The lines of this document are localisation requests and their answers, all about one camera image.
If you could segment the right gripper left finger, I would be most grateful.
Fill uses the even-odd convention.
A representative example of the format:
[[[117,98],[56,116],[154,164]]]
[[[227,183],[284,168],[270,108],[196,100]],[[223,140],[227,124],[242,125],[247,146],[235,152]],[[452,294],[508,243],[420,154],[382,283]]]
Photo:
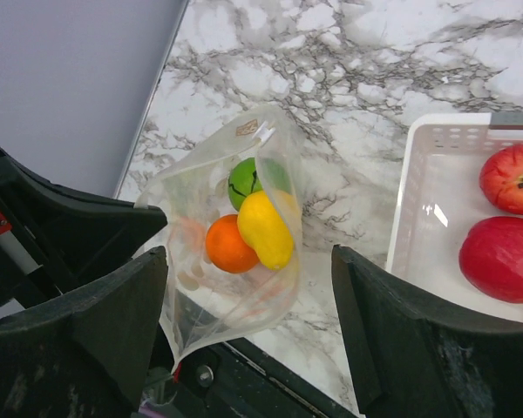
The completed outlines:
[[[129,417],[153,351],[167,278],[155,247],[0,320],[0,417]]]

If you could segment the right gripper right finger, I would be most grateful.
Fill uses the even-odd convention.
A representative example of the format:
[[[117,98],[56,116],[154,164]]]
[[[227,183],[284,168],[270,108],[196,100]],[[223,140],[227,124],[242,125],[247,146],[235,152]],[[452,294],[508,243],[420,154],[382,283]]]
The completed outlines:
[[[523,323],[467,309],[346,246],[331,279],[358,410],[368,417],[523,417]]]

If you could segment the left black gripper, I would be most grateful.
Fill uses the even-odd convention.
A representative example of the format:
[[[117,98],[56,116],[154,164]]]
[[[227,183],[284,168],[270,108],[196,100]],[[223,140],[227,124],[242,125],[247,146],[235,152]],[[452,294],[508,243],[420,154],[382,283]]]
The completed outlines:
[[[101,278],[165,226],[155,206],[52,184],[0,147],[0,307],[33,307]]]

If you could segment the red toy apple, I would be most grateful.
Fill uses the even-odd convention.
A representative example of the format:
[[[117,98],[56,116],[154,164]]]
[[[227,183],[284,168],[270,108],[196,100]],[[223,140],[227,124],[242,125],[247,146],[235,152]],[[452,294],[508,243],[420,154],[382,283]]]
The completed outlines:
[[[523,303],[523,219],[483,219],[467,233],[458,253],[461,273],[482,293]]]

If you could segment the white perforated plastic basket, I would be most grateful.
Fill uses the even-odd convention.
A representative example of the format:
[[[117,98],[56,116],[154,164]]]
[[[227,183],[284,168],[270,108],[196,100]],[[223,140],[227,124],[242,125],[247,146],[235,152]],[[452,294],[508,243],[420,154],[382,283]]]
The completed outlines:
[[[406,141],[386,271],[462,307],[523,322],[523,304],[481,293],[459,270],[470,228],[502,215],[479,188],[483,164],[523,144],[523,112],[432,113]]]

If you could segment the orange toy fruit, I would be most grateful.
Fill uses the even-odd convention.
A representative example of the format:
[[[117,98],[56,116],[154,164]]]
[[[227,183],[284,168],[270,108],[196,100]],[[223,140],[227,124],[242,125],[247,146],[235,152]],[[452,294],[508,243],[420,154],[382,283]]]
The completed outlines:
[[[240,235],[237,218],[237,214],[220,217],[210,226],[205,238],[208,258],[227,273],[245,273],[259,263],[255,251]]]

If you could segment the clear zip top bag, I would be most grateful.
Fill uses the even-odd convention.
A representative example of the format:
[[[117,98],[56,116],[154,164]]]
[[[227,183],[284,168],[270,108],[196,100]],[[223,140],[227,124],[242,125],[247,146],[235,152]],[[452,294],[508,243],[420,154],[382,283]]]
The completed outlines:
[[[183,159],[158,172],[137,198],[166,226],[160,326],[173,360],[273,326],[301,283],[302,131],[279,107],[242,113]]]

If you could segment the yellow toy pear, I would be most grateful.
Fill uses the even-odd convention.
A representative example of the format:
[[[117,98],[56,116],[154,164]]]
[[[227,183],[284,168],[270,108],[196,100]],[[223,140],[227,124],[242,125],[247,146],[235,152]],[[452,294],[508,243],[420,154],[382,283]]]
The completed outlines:
[[[239,233],[245,243],[270,270],[281,270],[291,260],[293,237],[264,191],[250,194],[237,217]]]

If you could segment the red toy pomegranate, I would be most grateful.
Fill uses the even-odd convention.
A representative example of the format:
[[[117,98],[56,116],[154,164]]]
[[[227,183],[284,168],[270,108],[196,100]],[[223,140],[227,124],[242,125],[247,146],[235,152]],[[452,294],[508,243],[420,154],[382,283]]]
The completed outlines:
[[[479,187],[493,206],[523,215],[523,144],[493,154],[480,171]]]

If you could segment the green toy watermelon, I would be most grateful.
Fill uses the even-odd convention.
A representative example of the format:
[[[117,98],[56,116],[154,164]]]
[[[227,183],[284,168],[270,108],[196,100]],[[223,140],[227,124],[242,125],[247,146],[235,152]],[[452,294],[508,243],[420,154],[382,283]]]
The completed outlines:
[[[270,183],[279,190],[291,193],[289,175],[283,166],[273,159],[264,159],[264,162],[267,163],[269,168]],[[236,211],[240,210],[247,196],[262,189],[263,186],[256,170],[254,157],[242,160],[228,176],[228,198]]]

